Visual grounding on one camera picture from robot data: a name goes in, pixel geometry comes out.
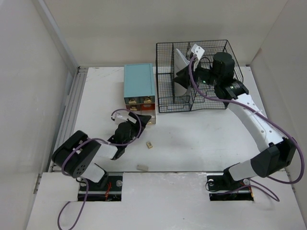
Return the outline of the white spiral notebook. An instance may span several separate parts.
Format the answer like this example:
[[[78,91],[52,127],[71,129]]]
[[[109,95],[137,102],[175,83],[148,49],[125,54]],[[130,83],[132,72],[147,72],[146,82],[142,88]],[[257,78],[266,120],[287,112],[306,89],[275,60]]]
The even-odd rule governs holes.
[[[174,78],[178,71],[182,70],[189,65],[189,60],[180,52],[180,50],[174,50]],[[179,84],[174,82],[175,96],[185,96],[188,94],[189,87],[187,89],[183,88]]]

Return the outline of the small tan eraser block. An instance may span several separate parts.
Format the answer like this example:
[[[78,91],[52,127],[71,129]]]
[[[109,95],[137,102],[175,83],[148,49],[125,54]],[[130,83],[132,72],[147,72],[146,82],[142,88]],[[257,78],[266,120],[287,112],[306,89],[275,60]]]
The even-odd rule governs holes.
[[[153,146],[152,146],[152,144],[151,144],[151,142],[147,142],[146,143],[146,146],[149,148],[149,149],[151,149]]]

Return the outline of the teal mini drawer chest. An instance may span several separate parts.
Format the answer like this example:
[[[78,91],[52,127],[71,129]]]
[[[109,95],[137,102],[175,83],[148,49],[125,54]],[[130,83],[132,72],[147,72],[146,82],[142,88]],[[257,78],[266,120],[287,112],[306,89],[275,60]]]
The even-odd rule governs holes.
[[[124,66],[124,102],[127,109],[140,115],[150,115],[148,124],[156,123],[156,93],[151,63]]]

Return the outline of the grey eraser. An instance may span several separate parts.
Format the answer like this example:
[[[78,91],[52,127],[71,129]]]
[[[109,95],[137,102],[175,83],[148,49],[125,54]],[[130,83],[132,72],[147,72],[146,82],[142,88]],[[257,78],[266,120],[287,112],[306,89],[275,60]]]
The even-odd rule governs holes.
[[[149,171],[149,167],[146,166],[146,165],[138,164],[138,165],[137,165],[137,170],[143,171],[143,172],[148,172],[148,171]]]

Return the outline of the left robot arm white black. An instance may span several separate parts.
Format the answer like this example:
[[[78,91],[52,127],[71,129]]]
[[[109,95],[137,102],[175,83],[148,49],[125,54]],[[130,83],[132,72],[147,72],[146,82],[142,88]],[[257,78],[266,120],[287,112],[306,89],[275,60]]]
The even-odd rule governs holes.
[[[102,190],[107,186],[108,173],[93,163],[95,155],[101,149],[112,161],[120,158],[126,147],[138,138],[151,120],[150,115],[128,113],[126,121],[118,124],[115,133],[104,141],[89,138],[83,131],[76,131],[52,155],[52,161],[58,165],[65,175],[80,178],[94,190]]]

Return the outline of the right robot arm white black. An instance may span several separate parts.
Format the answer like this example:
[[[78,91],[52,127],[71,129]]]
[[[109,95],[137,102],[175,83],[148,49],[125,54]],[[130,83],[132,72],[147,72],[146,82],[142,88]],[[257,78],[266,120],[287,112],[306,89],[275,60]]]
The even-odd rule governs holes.
[[[253,137],[259,154],[242,163],[226,168],[222,183],[232,189],[246,178],[270,177],[287,167],[298,150],[297,143],[282,128],[271,122],[255,105],[246,86],[234,78],[235,61],[225,52],[213,56],[213,64],[203,68],[200,60],[203,50],[190,54],[190,60],[176,49],[174,68],[175,83],[185,89],[194,88],[205,99],[222,102],[242,122]]]

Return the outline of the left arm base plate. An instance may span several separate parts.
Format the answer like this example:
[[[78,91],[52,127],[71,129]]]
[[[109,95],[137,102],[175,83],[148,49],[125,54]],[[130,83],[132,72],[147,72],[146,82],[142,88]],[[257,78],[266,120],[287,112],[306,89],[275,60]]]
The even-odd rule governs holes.
[[[102,183],[94,183],[88,180],[89,191],[86,201],[121,201],[123,173],[111,172]]]

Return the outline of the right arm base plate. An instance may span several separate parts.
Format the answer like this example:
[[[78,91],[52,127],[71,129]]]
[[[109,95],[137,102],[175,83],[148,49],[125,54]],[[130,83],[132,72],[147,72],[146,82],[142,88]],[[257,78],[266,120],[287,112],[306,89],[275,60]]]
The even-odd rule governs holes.
[[[254,201],[249,179],[228,184],[222,173],[210,173],[205,188],[210,201]]]

